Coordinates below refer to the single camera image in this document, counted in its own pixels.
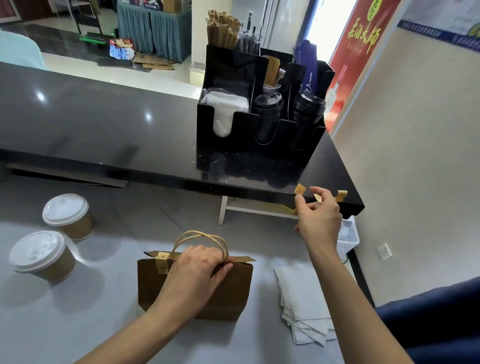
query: paper cup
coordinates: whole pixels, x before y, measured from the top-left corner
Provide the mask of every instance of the paper cup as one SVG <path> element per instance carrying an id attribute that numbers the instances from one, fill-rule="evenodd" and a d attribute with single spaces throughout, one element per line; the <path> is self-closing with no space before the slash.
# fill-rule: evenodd
<path id="1" fill-rule="evenodd" d="M 54 226 L 73 240 L 85 239 L 93 230 L 88 202 L 77 194 L 61 194 L 47 202 L 42 212 L 47 225 Z"/>
<path id="2" fill-rule="evenodd" d="M 37 231 L 18 241 L 10 250 L 9 261 L 19 273 L 30 273 L 49 282 L 67 278 L 75 258 L 58 231 Z"/>

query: wall socket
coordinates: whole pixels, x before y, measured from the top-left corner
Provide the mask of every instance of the wall socket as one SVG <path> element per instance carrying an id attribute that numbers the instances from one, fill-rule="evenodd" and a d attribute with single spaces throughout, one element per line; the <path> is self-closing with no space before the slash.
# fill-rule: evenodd
<path id="1" fill-rule="evenodd" d="M 387 243 L 383 243 L 377 249 L 378 249 L 378 253 L 380 254 L 380 258 L 382 260 L 385 260 L 392 256 L 392 252 L 390 251 L 390 248 L 388 247 Z"/>

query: black organizer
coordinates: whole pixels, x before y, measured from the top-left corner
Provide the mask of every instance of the black organizer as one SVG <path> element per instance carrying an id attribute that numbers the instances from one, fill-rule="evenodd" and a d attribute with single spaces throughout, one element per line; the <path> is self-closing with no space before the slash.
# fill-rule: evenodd
<path id="1" fill-rule="evenodd" d="M 199 103 L 197 105 L 197 145 L 214 151 L 258 152 L 274 158 L 306 162 L 312 156 L 325 132 L 322 118 L 318 123 L 320 126 L 312 125 L 312 137 L 305 148 L 294 150 L 290 147 L 297 123 L 289 120 L 288 110 L 300 89 L 306 67 L 291 63 L 293 56 L 286 53 L 261 49 L 261 54 L 279 58 L 280 67 L 286 70 L 285 76 L 291 75 L 290 82 L 282 84 L 282 88 L 279 90 L 285 106 L 273 139 L 266 144 L 257 142 L 255 138 L 260 126 L 260 118 L 258 115 L 246 112 L 235 112 L 230 135 L 224 138 L 218 137 L 213 132 L 214 108 Z M 323 61 L 318 61 L 317 64 L 317 95 L 325 98 L 335 72 Z M 268 59 L 265 57 L 209 45 L 206 52 L 203 89 L 220 87 L 236 95 L 244 96 L 249 101 L 249 111 L 251 111 L 252 101 L 263 93 L 267 66 Z"/>

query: white table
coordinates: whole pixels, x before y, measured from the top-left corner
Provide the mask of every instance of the white table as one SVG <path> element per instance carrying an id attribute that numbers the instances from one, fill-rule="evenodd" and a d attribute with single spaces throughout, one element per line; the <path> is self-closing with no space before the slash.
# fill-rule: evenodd
<path id="1" fill-rule="evenodd" d="M 79 260 L 73 274 L 49 285 L 13 272 L 10 248 L 45 229 L 43 205 L 66 192 L 86 197 L 97 223 L 72 247 Z M 136 260 L 143 251 L 171 249 L 186 230 L 220 235 L 232 255 L 257 259 L 249 300 L 237 323 L 192 321 L 152 363 L 343 363 L 336 341 L 296 346 L 280 318 L 273 267 L 308 261 L 295 222 L 232 211 L 219 227 L 220 200 L 151 185 L 114 189 L 10 176 L 0 184 L 2 363 L 72 363 L 106 340 L 138 315 Z"/>

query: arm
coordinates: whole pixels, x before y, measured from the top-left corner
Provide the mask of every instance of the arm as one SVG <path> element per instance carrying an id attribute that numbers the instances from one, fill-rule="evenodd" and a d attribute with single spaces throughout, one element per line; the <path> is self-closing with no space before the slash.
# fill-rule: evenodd
<path id="1" fill-rule="evenodd" d="M 332 316 L 346 364 L 413 364 L 369 304 L 336 252 L 342 215 L 329 190 L 310 187 L 323 202 L 295 196 L 295 213 Z"/>
<path id="2" fill-rule="evenodd" d="M 201 311 L 232 268 L 222 253 L 203 245 L 189 246 L 172 265 L 155 303 L 142 317 L 113 335 L 76 364 L 148 362 L 190 319 Z"/>

